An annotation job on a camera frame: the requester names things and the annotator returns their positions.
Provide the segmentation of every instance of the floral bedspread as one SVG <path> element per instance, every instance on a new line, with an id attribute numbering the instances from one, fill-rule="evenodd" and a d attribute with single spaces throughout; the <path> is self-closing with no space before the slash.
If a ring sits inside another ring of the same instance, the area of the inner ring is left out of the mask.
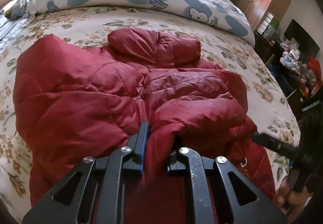
<path id="1" fill-rule="evenodd" d="M 39 38 L 51 33 L 81 48 L 101 47 L 107 44 L 111 31 L 124 27 L 198 39 L 203 58 L 243 79 L 248 93 L 248 115 L 258 130 L 298 144 L 300 131 L 286 97 L 245 40 L 203 23 L 149 9 L 80 7 L 41 14 L 0 54 L 0 197 L 18 221 L 30 209 L 28 183 L 32 154 L 15 128 L 12 90 L 17 58 Z M 271 151 L 268 156 L 278 187 L 289 170 L 288 161 Z"/>

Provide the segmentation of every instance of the black metal bracket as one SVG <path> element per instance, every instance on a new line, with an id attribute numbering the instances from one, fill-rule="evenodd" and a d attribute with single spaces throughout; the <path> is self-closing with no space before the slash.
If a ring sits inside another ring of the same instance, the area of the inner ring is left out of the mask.
<path id="1" fill-rule="evenodd" d="M 98 200 L 96 224 L 123 224 L 123 177 L 141 177 L 148 131 L 148 123 L 142 122 L 139 133 L 110 156 L 85 157 L 27 212 L 22 223 L 91 224 Z"/>
<path id="2" fill-rule="evenodd" d="M 286 216 L 223 156 L 214 160 L 183 147 L 171 153 L 167 169 L 170 176 L 185 177 L 186 223 L 216 223 L 214 207 L 219 224 L 287 223 Z"/>

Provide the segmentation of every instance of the red down jacket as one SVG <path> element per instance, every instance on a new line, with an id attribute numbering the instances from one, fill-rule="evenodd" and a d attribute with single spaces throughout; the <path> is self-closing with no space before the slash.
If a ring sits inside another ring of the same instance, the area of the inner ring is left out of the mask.
<path id="1" fill-rule="evenodd" d="M 182 179 L 165 170 L 175 136 L 203 156 L 228 157 L 272 198 L 271 167 L 251 141 L 256 126 L 237 74 L 201 59 L 195 39 L 124 28 L 108 41 L 85 50 L 48 35 L 18 59 L 14 105 L 33 153 L 32 204 L 83 157 L 125 145 L 141 121 L 150 138 L 144 176 L 127 189 L 127 223 L 184 223 Z"/>

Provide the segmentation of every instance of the television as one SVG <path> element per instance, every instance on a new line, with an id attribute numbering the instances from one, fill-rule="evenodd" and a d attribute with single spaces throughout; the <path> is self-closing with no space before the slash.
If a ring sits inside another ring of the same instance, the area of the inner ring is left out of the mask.
<path id="1" fill-rule="evenodd" d="M 308 62 L 308 57 L 316 57 L 320 48 L 313 38 L 297 23 L 294 19 L 290 22 L 284 36 L 291 40 L 294 38 L 299 43 L 299 51 L 301 52 L 301 61 Z"/>

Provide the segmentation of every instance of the bed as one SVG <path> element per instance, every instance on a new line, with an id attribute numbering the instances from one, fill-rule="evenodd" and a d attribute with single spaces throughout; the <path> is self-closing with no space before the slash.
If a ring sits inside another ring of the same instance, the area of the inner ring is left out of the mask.
<path id="1" fill-rule="evenodd" d="M 30 209 L 32 153 L 15 128 L 12 92 L 17 58 L 51 33 L 81 48 L 104 46 L 110 32 L 125 27 L 196 38 L 203 58 L 241 76 L 248 116 L 258 131 L 298 144 L 300 131 L 287 99 L 253 50 L 254 37 L 245 16 L 229 0 L 0 1 L 5 16 L 11 18 L 0 18 L 0 198 L 18 223 Z M 288 174 L 289 161 L 267 153 L 277 188 Z"/>

